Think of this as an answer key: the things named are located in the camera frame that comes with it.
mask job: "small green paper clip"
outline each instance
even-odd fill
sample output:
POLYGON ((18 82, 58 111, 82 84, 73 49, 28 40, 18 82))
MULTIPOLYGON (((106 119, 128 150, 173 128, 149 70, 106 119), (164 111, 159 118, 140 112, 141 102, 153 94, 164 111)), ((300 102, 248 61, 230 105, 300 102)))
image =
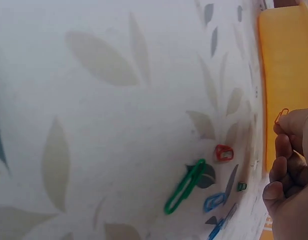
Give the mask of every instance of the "small green paper clip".
POLYGON ((193 169, 188 172, 185 177, 182 179, 182 181, 177 186, 174 194, 170 197, 170 199, 167 201, 164 207, 165 214, 169 215, 172 214, 181 204, 181 202, 184 199, 187 199, 188 196, 191 194, 193 188, 198 183, 200 177, 204 173, 206 168, 205 159, 198 160, 197 164, 193 167, 193 169), (179 199, 176 201, 173 207, 171 207, 172 202, 175 200, 175 198, 180 194, 180 192, 183 191, 179 197, 179 199))

